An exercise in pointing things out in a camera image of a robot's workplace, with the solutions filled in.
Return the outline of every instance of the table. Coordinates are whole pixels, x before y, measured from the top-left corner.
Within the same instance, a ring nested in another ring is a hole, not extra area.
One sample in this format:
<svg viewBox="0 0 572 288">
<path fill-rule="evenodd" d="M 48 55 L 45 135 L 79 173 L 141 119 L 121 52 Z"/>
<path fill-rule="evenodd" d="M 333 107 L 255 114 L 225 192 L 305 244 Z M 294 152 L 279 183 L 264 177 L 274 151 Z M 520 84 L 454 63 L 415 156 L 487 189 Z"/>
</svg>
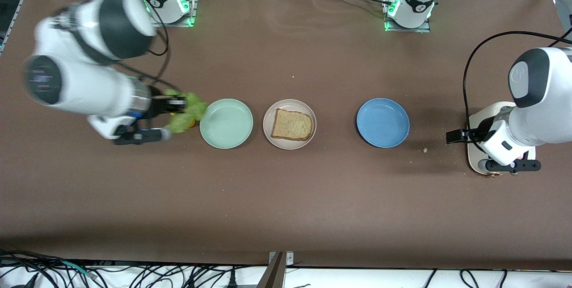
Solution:
<svg viewBox="0 0 572 288">
<path fill-rule="evenodd" d="M 25 0 L 0 58 L 0 246 L 90 259 L 264 264 L 268 251 L 291 250 L 306 266 L 570 268 L 572 144 L 539 147 L 540 172 L 496 179 L 445 144 L 463 125 L 474 46 L 505 30 L 561 34 L 552 0 L 439 0 L 429 34 L 385 32 L 369 1 L 200 0 L 195 27 L 169 29 L 164 78 L 250 107 L 252 135 L 233 150 L 198 129 L 113 146 L 85 117 L 34 103 L 21 74 L 33 28 L 74 1 Z M 482 48 L 472 113 L 510 100 L 513 61 L 548 44 L 506 36 Z M 161 60 L 129 64 L 154 74 Z M 356 130 L 374 97 L 409 114 L 397 148 Z M 286 98 L 317 116 L 300 150 L 263 135 L 266 109 Z"/>
</svg>

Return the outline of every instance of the bread slice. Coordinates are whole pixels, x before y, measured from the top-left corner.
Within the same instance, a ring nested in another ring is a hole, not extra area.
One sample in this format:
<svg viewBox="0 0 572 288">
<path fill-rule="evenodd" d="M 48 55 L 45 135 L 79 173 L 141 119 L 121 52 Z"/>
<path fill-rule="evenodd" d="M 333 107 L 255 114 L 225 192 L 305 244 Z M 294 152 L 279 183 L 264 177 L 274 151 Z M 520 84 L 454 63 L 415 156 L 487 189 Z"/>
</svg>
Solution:
<svg viewBox="0 0 572 288">
<path fill-rule="evenodd" d="M 300 112 L 278 109 L 272 138 L 307 140 L 312 135 L 312 119 Z"/>
</svg>

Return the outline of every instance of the plate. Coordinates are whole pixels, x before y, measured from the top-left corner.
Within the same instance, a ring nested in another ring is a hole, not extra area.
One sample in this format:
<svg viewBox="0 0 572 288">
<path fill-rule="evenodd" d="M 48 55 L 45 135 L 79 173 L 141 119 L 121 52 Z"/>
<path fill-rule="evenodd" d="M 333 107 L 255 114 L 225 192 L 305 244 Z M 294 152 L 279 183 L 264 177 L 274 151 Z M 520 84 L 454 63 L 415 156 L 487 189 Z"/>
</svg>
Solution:
<svg viewBox="0 0 572 288">
<path fill-rule="evenodd" d="M 373 146 L 395 147 L 409 134 L 409 117 L 398 103 L 374 98 L 366 101 L 357 112 L 357 129 Z"/>
<path fill-rule="evenodd" d="M 312 119 L 312 133 L 307 140 L 288 140 L 288 139 L 275 139 L 272 138 L 272 130 L 274 129 L 274 122 L 276 121 L 276 110 L 284 109 L 286 111 L 296 111 L 308 115 Z M 312 109 L 305 103 L 295 99 L 284 99 L 274 103 L 270 106 L 263 120 L 264 135 L 274 146 L 283 150 L 296 150 L 308 144 L 314 134 L 316 133 L 316 115 Z"/>
<path fill-rule="evenodd" d="M 209 105 L 199 124 L 202 138 L 212 147 L 223 149 L 241 145 L 251 134 L 252 125 L 248 106 L 230 98 Z"/>
</svg>

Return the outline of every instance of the green plush toy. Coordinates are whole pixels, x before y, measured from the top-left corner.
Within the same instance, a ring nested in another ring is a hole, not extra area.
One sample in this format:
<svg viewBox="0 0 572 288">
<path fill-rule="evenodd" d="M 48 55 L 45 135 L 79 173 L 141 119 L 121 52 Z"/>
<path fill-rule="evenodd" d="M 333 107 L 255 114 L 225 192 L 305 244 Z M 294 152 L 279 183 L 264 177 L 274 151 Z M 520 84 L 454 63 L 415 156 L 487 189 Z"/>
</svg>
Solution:
<svg viewBox="0 0 572 288">
<path fill-rule="evenodd" d="M 167 89 L 165 95 L 169 96 L 183 96 L 186 99 L 186 108 L 184 113 L 176 113 L 171 117 L 169 124 L 166 128 L 173 134 L 183 133 L 189 127 L 194 125 L 194 122 L 200 121 L 205 115 L 208 104 L 201 101 L 194 93 L 181 93 L 174 89 Z"/>
</svg>

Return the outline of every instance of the light green plate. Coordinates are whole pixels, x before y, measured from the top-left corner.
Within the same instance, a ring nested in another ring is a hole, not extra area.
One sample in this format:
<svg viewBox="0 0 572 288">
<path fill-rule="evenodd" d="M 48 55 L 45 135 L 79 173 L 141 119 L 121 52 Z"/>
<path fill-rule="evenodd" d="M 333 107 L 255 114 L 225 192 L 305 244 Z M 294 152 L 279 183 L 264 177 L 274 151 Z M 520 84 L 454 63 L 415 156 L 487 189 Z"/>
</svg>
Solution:
<svg viewBox="0 0 572 288">
<path fill-rule="evenodd" d="M 241 145 L 251 134 L 252 125 L 252 113 L 248 106 L 230 98 L 209 105 L 200 123 L 202 138 L 216 148 Z"/>
</svg>

